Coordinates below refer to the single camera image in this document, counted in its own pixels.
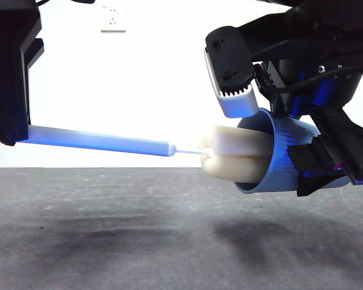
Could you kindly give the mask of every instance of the white plastic rod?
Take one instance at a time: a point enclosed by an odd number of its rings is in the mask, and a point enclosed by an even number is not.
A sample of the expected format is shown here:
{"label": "white plastic rod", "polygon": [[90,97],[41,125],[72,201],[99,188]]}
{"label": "white plastic rod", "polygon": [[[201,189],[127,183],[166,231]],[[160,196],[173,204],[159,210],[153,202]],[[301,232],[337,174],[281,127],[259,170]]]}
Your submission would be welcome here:
{"label": "white plastic rod", "polygon": [[206,150],[177,150],[175,145],[164,141],[125,138],[38,126],[29,126],[28,139],[21,142],[157,156],[173,156],[176,152],[206,153]]}

